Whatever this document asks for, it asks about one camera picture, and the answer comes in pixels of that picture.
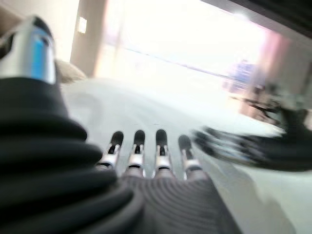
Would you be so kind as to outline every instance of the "white surface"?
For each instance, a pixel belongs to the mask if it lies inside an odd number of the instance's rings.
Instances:
[[[0,4],[21,16],[40,16],[52,31],[57,58],[70,60],[79,0],[0,0]]]
[[[124,133],[118,173],[125,170],[133,137],[146,134],[146,175],[155,164],[155,134],[164,129],[177,177],[182,163],[177,139],[192,129],[208,125],[235,133],[274,134],[274,128],[249,117],[222,110],[212,103],[186,96],[122,87],[105,79],[84,81],[63,88],[71,116],[84,125],[89,141],[102,149],[115,131]],[[204,155],[194,147],[205,171],[213,179],[225,203],[246,234],[310,234],[312,173],[285,173],[233,165]]]

